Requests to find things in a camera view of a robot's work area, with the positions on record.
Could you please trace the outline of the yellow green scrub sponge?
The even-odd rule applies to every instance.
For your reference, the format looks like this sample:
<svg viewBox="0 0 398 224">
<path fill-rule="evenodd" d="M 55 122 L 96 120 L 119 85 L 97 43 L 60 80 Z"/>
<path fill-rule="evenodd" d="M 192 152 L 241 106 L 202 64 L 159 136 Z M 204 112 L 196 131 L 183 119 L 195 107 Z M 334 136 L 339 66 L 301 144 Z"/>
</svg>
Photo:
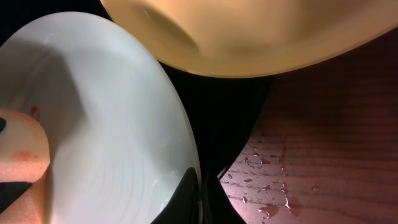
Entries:
<svg viewBox="0 0 398 224">
<path fill-rule="evenodd" d="M 46 170 L 50 164 L 47 135 L 33 117 L 1 110 L 1 183 L 31 186 L 1 212 L 1 223 L 43 223 Z"/>
</svg>

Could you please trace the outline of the light blue plate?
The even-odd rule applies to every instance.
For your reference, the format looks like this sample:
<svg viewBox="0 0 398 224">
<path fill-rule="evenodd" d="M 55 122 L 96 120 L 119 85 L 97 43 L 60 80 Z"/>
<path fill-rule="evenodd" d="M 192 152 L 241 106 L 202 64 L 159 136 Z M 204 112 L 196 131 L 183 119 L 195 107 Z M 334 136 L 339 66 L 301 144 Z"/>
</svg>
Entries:
<svg viewBox="0 0 398 224">
<path fill-rule="evenodd" d="M 38 18 L 1 46 L 1 105 L 36 107 L 50 145 L 47 223 L 152 223 L 201 171 L 178 93 L 151 53 L 84 12 Z"/>
</svg>

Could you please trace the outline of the yellow plate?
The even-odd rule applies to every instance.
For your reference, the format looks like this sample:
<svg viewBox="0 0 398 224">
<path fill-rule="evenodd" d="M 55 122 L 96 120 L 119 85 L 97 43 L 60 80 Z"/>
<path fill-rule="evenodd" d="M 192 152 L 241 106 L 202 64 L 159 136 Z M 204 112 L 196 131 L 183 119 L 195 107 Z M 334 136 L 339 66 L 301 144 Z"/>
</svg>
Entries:
<svg viewBox="0 0 398 224">
<path fill-rule="evenodd" d="M 397 27 L 397 0 L 102 0 L 162 63 L 208 77 L 289 72 Z"/>
</svg>

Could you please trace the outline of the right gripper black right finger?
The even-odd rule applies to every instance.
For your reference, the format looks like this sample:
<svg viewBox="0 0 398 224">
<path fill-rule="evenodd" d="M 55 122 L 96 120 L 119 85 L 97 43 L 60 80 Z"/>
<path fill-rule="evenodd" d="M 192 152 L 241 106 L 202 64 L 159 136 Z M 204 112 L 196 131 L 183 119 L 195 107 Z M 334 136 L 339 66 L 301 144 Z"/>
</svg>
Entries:
<svg viewBox="0 0 398 224">
<path fill-rule="evenodd" d="M 204 175 L 202 194 L 204 224 L 246 223 L 232 206 L 216 175 Z"/>
</svg>

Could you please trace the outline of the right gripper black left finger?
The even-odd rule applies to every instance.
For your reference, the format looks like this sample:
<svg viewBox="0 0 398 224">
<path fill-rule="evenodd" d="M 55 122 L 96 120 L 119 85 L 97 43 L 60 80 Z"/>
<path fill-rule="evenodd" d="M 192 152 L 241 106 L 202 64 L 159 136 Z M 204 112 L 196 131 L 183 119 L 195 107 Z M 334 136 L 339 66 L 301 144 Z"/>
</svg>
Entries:
<svg viewBox="0 0 398 224">
<path fill-rule="evenodd" d="M 196 170 L 190 167 L 184 173 L 167 206 L 151 224 L 197 224 L 198 179 Z"/>
</svg>

